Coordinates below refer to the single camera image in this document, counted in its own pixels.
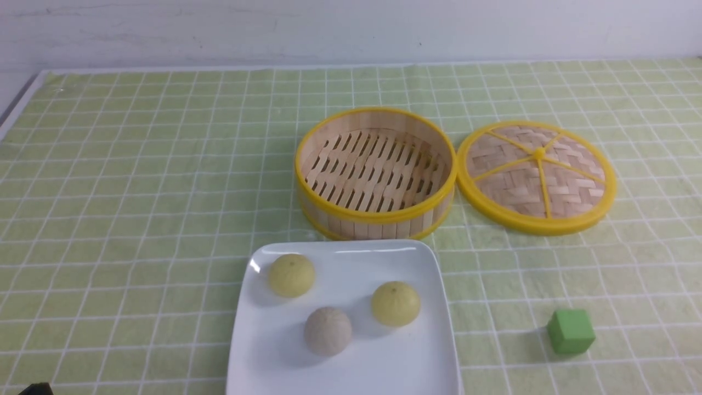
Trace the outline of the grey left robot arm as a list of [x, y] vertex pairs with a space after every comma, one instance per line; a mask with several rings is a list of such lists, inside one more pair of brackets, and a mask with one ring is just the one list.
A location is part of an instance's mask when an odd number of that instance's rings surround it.
[[28, 385], [18, 395], [54, 395], [54, 392], [47, 382], [39, 382]]

